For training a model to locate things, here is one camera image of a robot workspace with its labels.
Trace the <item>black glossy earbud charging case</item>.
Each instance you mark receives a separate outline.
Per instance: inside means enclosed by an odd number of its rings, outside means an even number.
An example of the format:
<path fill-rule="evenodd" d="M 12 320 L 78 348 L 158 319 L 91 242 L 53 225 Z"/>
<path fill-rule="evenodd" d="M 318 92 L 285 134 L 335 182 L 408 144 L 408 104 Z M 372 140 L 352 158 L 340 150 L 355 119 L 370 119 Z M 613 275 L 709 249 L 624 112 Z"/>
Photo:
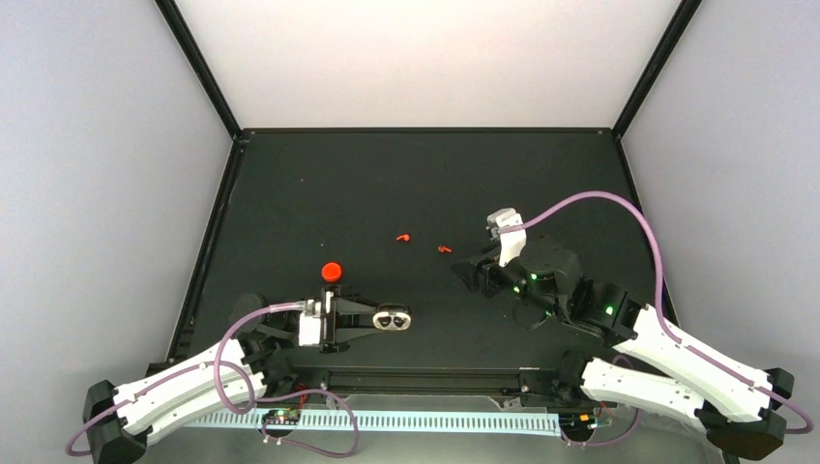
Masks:
<path fill-rule="evenodd" d="M 372 316 L 373 326 L 381 331 L 401 332 L 412 324 L 412 311 L 404 304 L 381 304 Z"/>

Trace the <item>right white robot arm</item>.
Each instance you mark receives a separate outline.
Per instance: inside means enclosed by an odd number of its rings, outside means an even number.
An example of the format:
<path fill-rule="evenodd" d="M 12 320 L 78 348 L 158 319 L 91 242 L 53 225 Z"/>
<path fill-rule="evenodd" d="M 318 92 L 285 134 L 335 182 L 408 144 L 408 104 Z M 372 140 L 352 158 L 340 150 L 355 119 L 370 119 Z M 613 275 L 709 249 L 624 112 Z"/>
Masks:
<path fill-rule="evenodd" d="M 597 338 L 620 355 L 656 369 L 646 373 L 568 350 L 546 387 L 566 407 L 597 402 L 629 405 L 703 433 L 715 447 L 759 461 L 783 445 L 786 420 L 777 413 L 794 387 L 781 369 L 757 369 L 669 327 L 649 304 L 582 273 L 574 252 L 542 235 L 524 245 L 505 239 L 456 262 L 454 274 L 472 292 L 511 292 L 555 321 Z"/>

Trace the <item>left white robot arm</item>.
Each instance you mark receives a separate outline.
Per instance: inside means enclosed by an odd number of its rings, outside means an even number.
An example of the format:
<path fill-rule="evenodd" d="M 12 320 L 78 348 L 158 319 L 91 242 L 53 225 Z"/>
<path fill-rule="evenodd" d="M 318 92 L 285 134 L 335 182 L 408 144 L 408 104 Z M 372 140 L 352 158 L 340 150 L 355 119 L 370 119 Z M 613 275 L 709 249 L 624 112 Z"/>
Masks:
<path fill-rule="evenodd" d="M 242 418 L 272 406 L 266 422 L 293 423 L 311 397 L 339 398 L 324 380 L 300 380 L 288 350 L 341 353 L 354 339 L 411 324 L 406 306 L 379 304 L 337 285 L 313 299 L 265 305 L 247 295 L 238 305 L 239 318 L 200 353 L 141 380 L 90 387 L 83 425 L 66 453 L 95 463 L 134 463 L 169 433 L 222 409 Z M 79 435 L 87 439 L 86 450 L 76 446 Z"/>

